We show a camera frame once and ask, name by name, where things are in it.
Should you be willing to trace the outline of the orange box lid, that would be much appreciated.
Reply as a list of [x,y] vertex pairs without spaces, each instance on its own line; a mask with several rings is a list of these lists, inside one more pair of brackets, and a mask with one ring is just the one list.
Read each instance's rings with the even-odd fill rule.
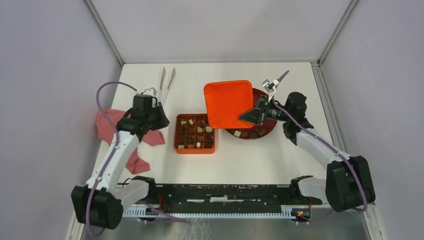
[[214,129],[249,129],[252,123],[239,116],[254,107],[253,87],[248,80],[210,82],[203,88],[210,126]]

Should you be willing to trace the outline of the metal serving tongs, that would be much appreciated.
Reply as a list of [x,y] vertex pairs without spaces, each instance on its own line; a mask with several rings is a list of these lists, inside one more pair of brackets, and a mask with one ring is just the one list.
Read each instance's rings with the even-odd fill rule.
[[169,80],[167,80],[166,68],[165,67],[162,68],[161,78],[159,81],[159,90],[157,91],[157,98],[163,106],[166,104],[166,100],[167,100],[169,91],[172,87],[172,84],[174,82],[176,72],[177,72],[176,69],[173,68],[170,73]]

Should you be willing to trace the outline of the orange chocolate box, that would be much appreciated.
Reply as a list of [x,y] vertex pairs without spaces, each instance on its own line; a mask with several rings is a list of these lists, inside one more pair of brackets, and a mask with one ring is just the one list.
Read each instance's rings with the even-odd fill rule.
[[206,113],[182,113],[176,116],[173,147],[180,155],[210,155],[216,151],[216,130],[210,126]]

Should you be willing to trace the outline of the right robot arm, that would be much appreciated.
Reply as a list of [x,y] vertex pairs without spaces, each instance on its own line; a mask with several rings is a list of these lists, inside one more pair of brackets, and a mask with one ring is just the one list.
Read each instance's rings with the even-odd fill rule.
[[284,105],[261,96],[241,121],[262,125],[267,120],[283,122],[283,133],[294,145],[306,151],[326,170],[324,179],[312,175],[294,178],[289,199],[302,204],[309,197],[327,202],[337,213],[355,210],[365,212],[375,202],[376,195],[368,161],[361,155],[352,156],[327,141],[306,118],[306,96],[300,92],[288,95]]

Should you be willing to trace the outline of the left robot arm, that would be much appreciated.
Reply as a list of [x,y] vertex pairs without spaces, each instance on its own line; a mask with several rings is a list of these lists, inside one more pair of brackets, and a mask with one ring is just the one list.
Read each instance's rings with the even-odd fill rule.
[[71,200],[77,221],[104,229],[115,229],[124,211],[137,201],[153,203],[157,190],[144,179],[132,180],[118,188],[121,173],[131,154],[149,131],[166,128],[170,121],[155,96],[136,94],[130,108],[113,128],[107,155],[86,183],[77,185]]

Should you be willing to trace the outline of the white oval chocolate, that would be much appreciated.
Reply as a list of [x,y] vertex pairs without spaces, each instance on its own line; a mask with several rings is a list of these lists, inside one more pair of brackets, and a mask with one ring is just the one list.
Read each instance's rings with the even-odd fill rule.
[[210,127],[210,126],[206,126],[205,127],[205,131],[207,132],[207,133],[211,133],[211,132],[213,132],[213,128],[212,127]]

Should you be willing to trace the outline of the red round tray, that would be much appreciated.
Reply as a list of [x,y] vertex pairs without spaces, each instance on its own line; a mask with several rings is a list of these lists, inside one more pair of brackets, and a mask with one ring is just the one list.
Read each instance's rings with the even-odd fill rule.
[[[254,125],[251,128],[226,128],[225,131],[235,138],[243,140],[256,140],[268,135],[276,126],[277,121],[268,119],[263,125]],[[240,131],[240,137],[234,136],[235,131]]]

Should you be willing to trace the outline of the pink cloth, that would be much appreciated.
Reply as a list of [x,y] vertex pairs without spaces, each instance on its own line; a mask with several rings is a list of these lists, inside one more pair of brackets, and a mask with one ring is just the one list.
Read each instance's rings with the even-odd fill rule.
[[[106,117],[99,111],[96,115],[95,126],[97,129],[97,138],[105,141],[109,146],[115,135],[114,128],[119,120],[121,120],[126,113],[123,110],[106,109],[105,114],[112,121],[113,126],[107,121]],[[142,142],[151,147],[164,145],[166,143],[163,133],[160,130],[150,130],[143,138]],[[126,169],[133,175],[138,175],[151,170],[150,164],[141,159],[138,155],[138,148],[136,148],[130,155],[126,165]]]

